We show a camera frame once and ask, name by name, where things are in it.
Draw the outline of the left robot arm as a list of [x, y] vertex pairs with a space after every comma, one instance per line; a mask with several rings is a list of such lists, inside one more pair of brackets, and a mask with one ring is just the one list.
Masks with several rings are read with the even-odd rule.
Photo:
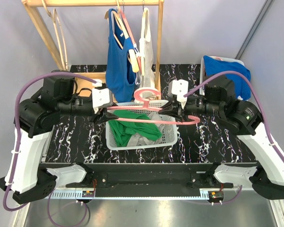
[[38, 76], [25, 84], [15, 102], [15, 145], [7, 175], [0, 178], [0, 188], [24, 207], [49, 196], [56, 188], [77, 183], [88, 187], [94, 183], [93, 170], [85, 164], [60, 168], [40, 166], [54, 125], [61, 116], [89, 117], [101, 124], [115, 117], [107, 112], [114, 105], [112, 92], [103, 82], [95, 81], [89, 97], [81, 97], [78, 74], [66, 71]]

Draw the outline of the beige wooden hanger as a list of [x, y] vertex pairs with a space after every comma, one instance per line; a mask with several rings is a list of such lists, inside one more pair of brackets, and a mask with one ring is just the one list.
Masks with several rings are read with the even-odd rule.
[[66, 49], [66, 42], [64, 38], [64, 33], [62, 29], [62, 25], [60, 23], [60, 18], [57, 13], [56, 8], [52, 10], [52, 12], [47, 8], [45, 0], [41, 0], [42, 5], [47, 13], [47, 15], [51, 18], [55, 35], [56, 35], [56, 40], [58, 44], [58, 50], [61, 58], [61, 63], [62, 63], [62, 69], [63, 70], [68, 70], [68, 54], [67, 54], [67, 49]]

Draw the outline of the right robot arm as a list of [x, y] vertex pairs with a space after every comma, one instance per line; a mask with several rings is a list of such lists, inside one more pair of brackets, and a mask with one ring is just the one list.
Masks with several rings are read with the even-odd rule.
[[284, 153], [267, 130], [264, 113], [249, 101], [235, 96], [234, 82], [224, 75], [207, 79], [204, 94], [188, 96], [188, 82], [169, 83], [169, 101], [160, 114], [172, 116], [181, 123], [191, 122], [195, 115], [213, 116], [216, 123], [243, 142], [258, 161], [257, 166], [237, 167], [213, 163], [192, 182], [194, 187], [219, 187], [224, 183], [250, 186], [269, 200], [284, 200]]

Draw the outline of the green tank top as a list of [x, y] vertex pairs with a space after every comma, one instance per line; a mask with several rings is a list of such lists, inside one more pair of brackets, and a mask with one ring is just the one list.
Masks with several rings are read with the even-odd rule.
[[[151, 120], [146, 114], [138, 114], [128, 110], [115, 110], [114, 115], [120, 118], [128, 118], [135, 120]], [[143, 122], [127, 122], [110, 120], [109, 126], [115, 138], [118, 147], [126, 147], [130, 138], [137, 134], [150, 142], [155, 142], [162, 137], [162, 132], [154, 123]]]

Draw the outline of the cream wooden hanger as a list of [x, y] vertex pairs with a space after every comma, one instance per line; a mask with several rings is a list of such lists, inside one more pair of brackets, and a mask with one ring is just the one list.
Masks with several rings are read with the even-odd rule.
[[[128, 35], [128, 32], [125, 28], [123, 20], [119, 17], [119, 15], [121, 13], [121, 9], [120, 9], [120, 5], [119, 5], [118, 0], [116, 0], [116, 4], [117, 4], [117, 13], [113, 12], [114, 17], [117, 20], [117, 24], [118, 24], [119, 28], [122, 30], [125, 39], [128, 39], [128, 38], [130, 38], [130, 36]], [[129, 54], [129, 56], [127, 58], [132, 65], [132, 70], [133, 70], [133, 72], [137, 73], [139, 71], [139, 65], [138, 65], [138, 61], [137, 61], [134, 49], [130, 49], [128, 51], [128, 54]]]

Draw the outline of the pink plastic hanger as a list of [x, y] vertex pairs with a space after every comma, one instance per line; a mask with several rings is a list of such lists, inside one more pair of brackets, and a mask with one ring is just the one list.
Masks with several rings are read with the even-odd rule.
[[[110, 106], [107, 110], [148, 110], [148, 111], [155, 111], [159, 112], [162, 108], [159, 107], [149, 107], [150, 100], [143, 98], [142, 94], [145, 92], [151, 92], [155, 96], [160, 95], [160, 91], [155, 88], [139, 88], [134, 92], [134, 98], [141, 102], [142, 105], [131, 105], [131, 106]], [[118, 121], [124, 122], [139, 122], [139, 123], [153, 123], [153, 124], [173, 124], [173, 125], [195, 125], [200, 122], [200, 118], [196, 116], [189, 115], [188, 119], [191, 121], [189, 122], [171, 122], [171, 121], [153, 121], [153, 120], [139, 120], [139, 119], [129, 119], [129, 118], [118, 118]]]

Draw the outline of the grey tank top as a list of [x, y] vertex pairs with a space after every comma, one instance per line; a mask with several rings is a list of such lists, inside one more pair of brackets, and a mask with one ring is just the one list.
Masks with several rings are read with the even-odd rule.
[[159, 144], [162, 141], [163, 129], [165, 125], [162, 123], [140, 123], [142, 127], [148, 127], [143, 130], [143, 135], [135, 133], [131, 136], [127, 143], [127, 147], [146, 146]]

